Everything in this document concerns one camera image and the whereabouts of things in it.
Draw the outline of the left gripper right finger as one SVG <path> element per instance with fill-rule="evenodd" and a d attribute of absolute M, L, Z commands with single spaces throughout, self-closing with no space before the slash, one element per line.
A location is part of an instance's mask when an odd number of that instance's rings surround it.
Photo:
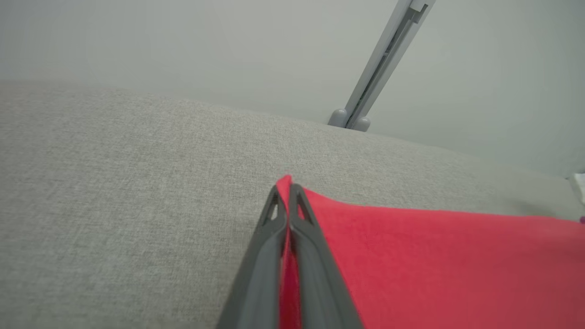
<path fill-rule="evenodd" d="M 290 186 L 302 329 L 364 329 L 349 289 L 301 185 Z"/>

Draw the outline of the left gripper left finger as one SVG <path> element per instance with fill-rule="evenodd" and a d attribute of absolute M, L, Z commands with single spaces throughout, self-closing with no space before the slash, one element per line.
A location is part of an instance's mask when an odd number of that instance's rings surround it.
<path fill-rule="evenodd" d="M 222 309 L 217 329 L 279 329 L 287 215 L 273 186 Z"/>

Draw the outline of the red jersey with white trim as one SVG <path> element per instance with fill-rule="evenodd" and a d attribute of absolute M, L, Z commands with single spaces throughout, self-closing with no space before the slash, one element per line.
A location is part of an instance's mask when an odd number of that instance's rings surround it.
<path fill-rule="evenodd" d="M 585 224 L 305 189 L 364 329 L 585 329 Z"/>

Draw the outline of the red shorts with white stripe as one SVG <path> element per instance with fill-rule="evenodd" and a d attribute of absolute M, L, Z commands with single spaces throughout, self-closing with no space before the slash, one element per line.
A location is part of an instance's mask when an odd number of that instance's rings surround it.
<path fill-rule="evenodd" d="M 568 178 L 569 183 L 572 186 L 578 200 L 585 206 L 585 172 L 584 173 L 573 173 Z"/>

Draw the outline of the grey fabric sofa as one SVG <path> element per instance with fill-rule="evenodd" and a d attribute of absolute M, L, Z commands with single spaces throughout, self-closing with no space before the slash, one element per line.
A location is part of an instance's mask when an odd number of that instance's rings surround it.
<path fill-rule="evenodd" d="M 274 183 L 372 206 L 585 215 L 569 182 L 119 88 L 0 81 L 0 329 L 212 328 Z"/>

